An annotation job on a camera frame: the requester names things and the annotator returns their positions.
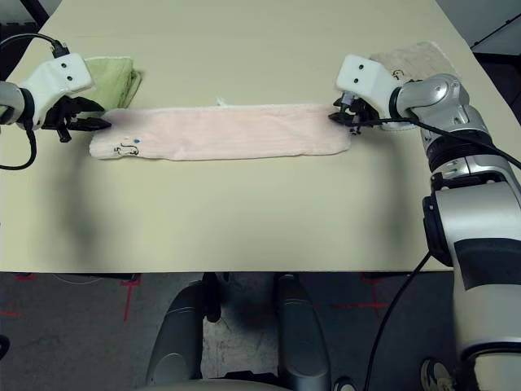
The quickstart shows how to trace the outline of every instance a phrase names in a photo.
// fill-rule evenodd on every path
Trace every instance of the table surface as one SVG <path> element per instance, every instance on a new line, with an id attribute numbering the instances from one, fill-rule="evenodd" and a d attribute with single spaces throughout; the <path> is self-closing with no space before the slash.
<path id="1" fill-rule="evenodd" d="M 346 54 L 434 41 L 496 145 L 521 156 L 518 122 L 434 0 L 63 0 L 42 32 L 85 58 L 132 57 L 132 108 L 331 103 Z M 11 80 L 49 58 L 33 42 Z M 88 134 L 37 141 L 33 167 L 0 173 L 1 270 L 412 270 L 427 251 L 416 130 L 367 130 L 336 156 L 235 161 L 100 161 Z M 4 165 L 28 155 L 14 126 L 0 145 Z"/>

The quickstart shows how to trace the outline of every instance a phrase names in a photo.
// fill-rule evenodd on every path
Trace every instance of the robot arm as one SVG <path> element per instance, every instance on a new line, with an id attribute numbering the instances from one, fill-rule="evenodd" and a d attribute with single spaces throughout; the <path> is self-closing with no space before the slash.
<path id="1" fill-rule="evenodd" d="M 42 127 L 47 112 L 65 95 L 94 85 L 85 61 L 77 53 L 41 64 L 20 87 L 0 81 L 0 124 L 31 121 L 31 130 Z"/>
<path id="2" fill-rule="evenodd" d="M 331 119 L 414 118 L 493 145 L 460 81 L 440 74 L 401 84 L 379 63 L 349 55 Z M 403 123 L 383 126 L 404 128 Z M 521 190 L 505 158 L 472 142 L 421 131 L 432 172 L 423 200 L 431 254 L 454 269 L 458 354 L 482 390 L 521 384 Z"/>
<path id="3" fill-rule="evenodd" d="M 22 37 L 44 37 L 53 45 L 52 60 L 41 64 L 36 71 L 19 86 L 0 81 L 0 125 L 16 123 L 27 133 L 31 156 L 27 163 L 19 166 L 0 165 L 0 169 L 25 169 L 36 157 L 34 130 L 53 129 L 59 140 L 71 140 L 69 130 L 100 130 L 110 126 L 99 118 L 76 118 L 80 112 L 101 112 L 103 108 L 91 100 L 74 95 L 94 85 L 85 61 L 77 53 L 69 53 L 52 38 L 41 34 L 20 34 L 0 42 L 0 47 Z"/>

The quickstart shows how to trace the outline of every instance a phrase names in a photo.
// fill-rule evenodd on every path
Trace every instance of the beige towel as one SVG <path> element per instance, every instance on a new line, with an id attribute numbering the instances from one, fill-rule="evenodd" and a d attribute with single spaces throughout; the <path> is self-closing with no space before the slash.
<path id="1" fill-rule="evenodd" d="M 372 55 L 370 59 L 381 63 L 396 79 L 402 81 L 427 79 L 438 73 L 450 73 L 460 80 L 462 78 L 434 42 L 415 43 L 403 49 Z"/>

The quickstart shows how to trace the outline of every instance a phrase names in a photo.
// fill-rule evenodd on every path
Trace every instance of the red tape mark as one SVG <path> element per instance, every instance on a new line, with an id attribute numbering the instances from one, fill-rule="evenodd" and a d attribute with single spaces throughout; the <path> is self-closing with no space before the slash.
<path id="1" fill-rule="evenodd" d="M 360 273 L 360 281 L 364 284 L 364 285 L 368 285 L 369 286 L 369 289 L 371 290 L 371 300 L 373 301 L 373 308 L 374 308 L 374 316 L 376 318 L 379 318 L 380 317 L 380 313 L 378 311 L 378 308 L 380 308 L 380 304 L 381 303 L 378 303 L 378 300 L 376 298 L 376 287 L 375 285 L 378 285 L 379 283 L 382 282 L 381 279 L 368 279 L 366 278 L 366 273 Z"/>
<path id="2" fill-rule="evenodd" d="M 18 312 L 0 311 L 0 316 L 12 316 L 15 318 L 19 318 L 20 316 L 22 316 L 22 314 Z"/>
<path id="3" fill-rule="evenodd" d="M 16 281 L 25 281 L 25 280 L 34 280 L 34 273 L 31 273 L 30 275 L 17 275 Z"/>
<path id="4" fill-rule="evenodd" d="M 132 298 L 132 289 L 134 289 L 134 287 L 141 286 L 141 275 L 139 275 L 135 281 L 121 281 L 120 285 L 122 287 L 127 287 L 127 300 L 125 302 L 125 311 L 123 313 L 123 321 L 126 322 L 126 320 L 129 318 L 129 308 L 130 299 Z"/>

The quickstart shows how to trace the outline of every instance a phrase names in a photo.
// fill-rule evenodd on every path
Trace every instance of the black cable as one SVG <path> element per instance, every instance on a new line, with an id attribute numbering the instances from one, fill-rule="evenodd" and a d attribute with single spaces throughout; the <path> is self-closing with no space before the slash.
<path id="1" fill-rule="evenodd" d="M 460 141 L 464 141 L 466 143 L 473 143 L 475 145 L 479 145 L 480 147 L 488 149 L 490 152 L 493 152 L 495 155 L 499 155 L 499 156 L 505 158 L 512 165 L 516 166 L 518 169 L 521 169 L 521 161 L 517 160 L 516 158 L 514 158 L 513 156 L 509 155 L 508 153 L 502 151 L 501 149 L 494 147 L 493 145 L 488 145 L 487 143 L 476 140 L 474 138 L 469 138 L 469 137 L 461 136 L 459 134 L 454 134 L 452 132 L 447 132 L 446 130 L 438 129 L 434 126 L 424 124 L 423 122 L 420 122 L 416 118 L 383 118 L 381 120 L 363 121 L 363 122 L 350 123 L 350 124 L 344 124 L 344 125 L 350 126 L 350 127 L 361 127 L 361 126 L 382 125 L 382 124 L 387 124 L 389 122 L 407 122 L 412 125 L 416 125 L 420 128 L 424 128 L 425 130 L 429 130 L 432 133 L 439 134 L 440 136 L 456 138 L 456 139 L 458 139 Z"/>
<path id="2" fill-rule="evenodd" d="M 4 46 L 9 45 L 10 43 L 14 41 L 18 41 L 20 39 L 26 39 L 26 38 L 41 38 L 45 39 L 46 41 L 50 42 L 53 46 L 56 44 L 55 39 L 51 37 L 47 37 L 46 35 L 40 34 L 40 33 L 21 33 L 16 35 L 11 35 L 10 37 L 4 39 L 0 42 L 0 49 L 2 49 Z"/>
<path id="3" fill-rule="evenodd" d="M 371 374 L 373 372 L 373 364 L 374 364 L 374 357 L 376 356 L 376 349 L 378 348 L 378 344 L 380 342 L 380 339 L 382 338 L 383 330 L 387 324 L 387 321 L 391 317 L 391 313 L 396 307 L 396 303 L 400 300 L 401 295 L 405 292 L 407 287 L 410 285 L 411 281 L 414 277 L 416 277 L 419 273 L 419 271 L 425 266 L 429 258 L 431 257 L 431 253 L 427 253 L 425 257 L 418 263 L 418 266 L 413 270 L 413 272 L 407 277 L 405 282 L 401 285 L 400 289 L 398 289 L 398 292 L 394 296 L 394 298 L 391 301 L 391 304 L 387 308 L 387 311 L 385 311 L 385 315 L 382 318 L 382 322 L 380 323 L 378 332 L 376 333 L 376 337 L 374 338 L 373 342 L 373 349 L 371 349 L 371 354 L 369 356 L 369 362 L 367 363 L 367 373 L 366 373 L 366 382 L 364 383 L 364 389 L 363 391 L 369 391 L 369 386 L 371 382 Z"/>
<path id="4" fill-rule="evenodd" d="M 22 165 L 0 165 L 0 169 L 7 169 L 9 171 L 17 171 L 20 169 L 27 169 L 36 160 L 36 137 L 33 130 L 26 130 L 29 146 L 31 147 L 31 155 L 29 159 Z"/>
<path id="5" fill-rule="evenodd" d="M 11 342 L 9 341 L 9 338 L 0 334 L 0 360 L 5 357 L 10 346 Z"/>
<path id="6" fill-rule="evenodd" d="M 516 16 L 514 16 L 512 19 L 507 19 L 505 21 L 504 24 L 502 24 L 501 26 L 499 26 L 497 29 L 495 29 L 494 31 L 492 31 L 489 35 L 486 35 L 485 37 L 481 38 L 479 41 L 476 41 L 474 42 L 474 45 L 471 46 L 471 49 L 474 49 L 476 46 L 478 46 L 481 42 L 489 39 L 492 35 L 494 35 L 495 33 L 497 33 L 499 30 L 505 28 L 506 26 L 508 26 L 510 23 L 512 23 L 514 20 L 518 19 L 519 17 L 521 16 L 521 13 L 518 13 Z"/>

